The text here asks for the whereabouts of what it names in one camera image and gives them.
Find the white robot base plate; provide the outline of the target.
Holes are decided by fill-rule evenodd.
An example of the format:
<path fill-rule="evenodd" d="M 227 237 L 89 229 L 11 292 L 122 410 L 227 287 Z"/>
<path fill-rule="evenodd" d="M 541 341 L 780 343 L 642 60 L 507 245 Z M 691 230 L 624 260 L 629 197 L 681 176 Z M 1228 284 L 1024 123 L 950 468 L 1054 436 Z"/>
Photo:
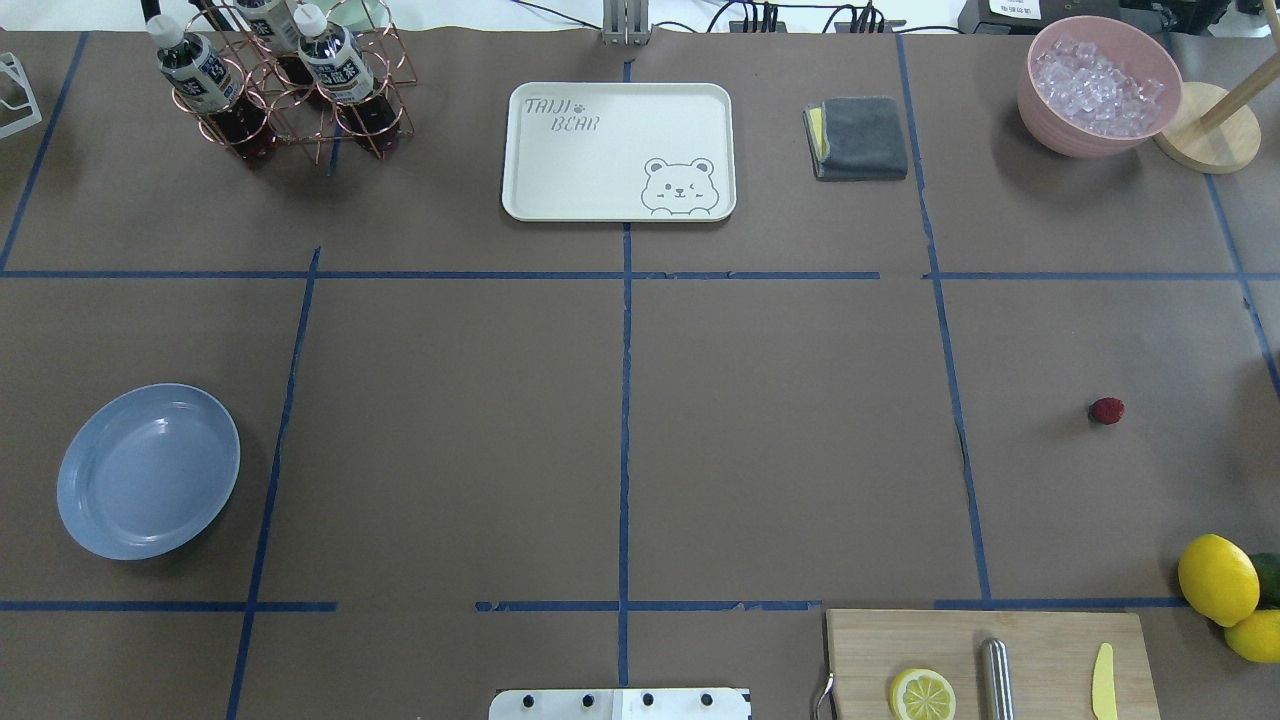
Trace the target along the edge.
<path fill-rule="evenodd" d="M 751 719 L 748 689 L 728 687 L 508 689 L 489 719 Z"/>

